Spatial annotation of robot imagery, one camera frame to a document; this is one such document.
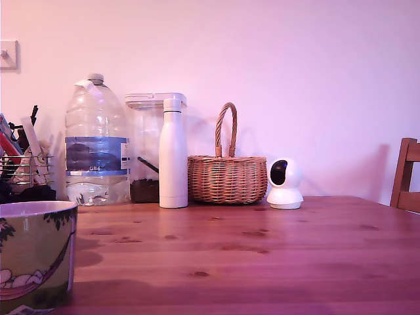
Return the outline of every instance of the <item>basket handle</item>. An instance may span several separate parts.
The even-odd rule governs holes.
[[[232,111],[232,138],[230,139],[230,147],[229,147],[229,156],[231,158],[235,157],[235,149],[236,149],[236,131],[238,130],[238,114],[236,113],[236,107],[233,103],[226,103],[222,111],[219,114],[219,118],[217,119],[216,123],[216,158],[222,157],[222,144],[221,144],[221,131],[222,131],[222,122],[225,113],[230,108]]]

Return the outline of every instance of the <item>bowl rim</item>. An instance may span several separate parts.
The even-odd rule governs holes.
[[[28,209],[29,205],[39,205],[46,204],[49,205],[47,208],[40,208],[42,210],[35,210],[33,207]],[[10,218],[28,218],[34,217],[37,215],[45,215],[47,213],[57,213],[61,211],[67,211],[77,208],[77,204],[71,201],[61,201],[61,200],[51,200],[51,201],[25,201],[25,202],[14,202],[14,203],[4,203],[0,205],[0,218],[10,219]]]

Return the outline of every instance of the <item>white water bottle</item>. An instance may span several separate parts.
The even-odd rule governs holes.
[[[163,101],[163,128],[159,141],[159,205],[188,205],[188,155],[182,126],[181,101]]]

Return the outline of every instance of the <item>wooden chair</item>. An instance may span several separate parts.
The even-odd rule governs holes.
[[[420,162],[420,143],[417,143],[417,139],[403,138],[396,166],[391,207],[420,212],[420,192],[409,192],[414,162]]]

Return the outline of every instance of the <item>large water jug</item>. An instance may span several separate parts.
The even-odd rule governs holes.
[[[67,196],[79,205],[127,201],[127,121],[104,76],[75,84],[66,114]]]

